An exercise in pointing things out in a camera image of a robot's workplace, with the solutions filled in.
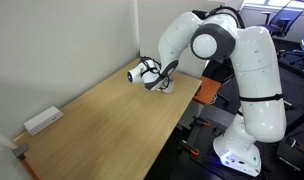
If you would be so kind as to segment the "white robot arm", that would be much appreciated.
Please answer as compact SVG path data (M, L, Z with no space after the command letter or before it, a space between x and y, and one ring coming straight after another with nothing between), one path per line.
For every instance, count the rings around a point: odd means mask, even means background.
M185 12L160 37L160 59L141 57L127 72L128 81L142 83L150 91L172 92L171 74L186 48L199 59L231 63L239 108L212 147L224 166L258 176L262 160L256 144L282 140L287 126L278 59L269 31L244 26L238 12L227 6L203 16Z

